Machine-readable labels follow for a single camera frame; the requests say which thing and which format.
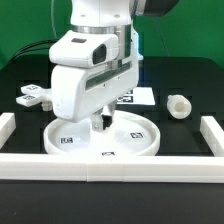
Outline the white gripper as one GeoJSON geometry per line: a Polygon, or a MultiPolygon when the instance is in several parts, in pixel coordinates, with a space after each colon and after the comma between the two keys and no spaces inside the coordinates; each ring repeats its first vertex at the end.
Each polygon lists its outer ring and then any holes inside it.
{"type": "MultiPolygon", "coordinates": [[[[50,60],[56,63],[51,75],[51,93],[54,114],[71,122],[92,115],[104,106],[132,90],[138,83],[138,50],[131,47],[131,55],[121,61],[115,70],[106,63],[92,68],[68,66],[62,62],[70,50],[50,48],[50,60]]],[[[102,116],[91,116],[94,131],[109,128],[115,109],[103,108],[102,116]]]]}

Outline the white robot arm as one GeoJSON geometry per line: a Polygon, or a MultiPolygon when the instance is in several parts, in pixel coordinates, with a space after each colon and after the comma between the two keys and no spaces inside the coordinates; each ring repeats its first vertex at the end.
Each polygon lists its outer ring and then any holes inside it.
{"type": "Polygon", "coordinates": [[[136,15],[163,16],[180,0],[71,0],[69,30],[49,50],[56,67],[54,114],[77,123],[90,118],[95,131],[112,123],[116,101],[139,79],[136,15]]]}

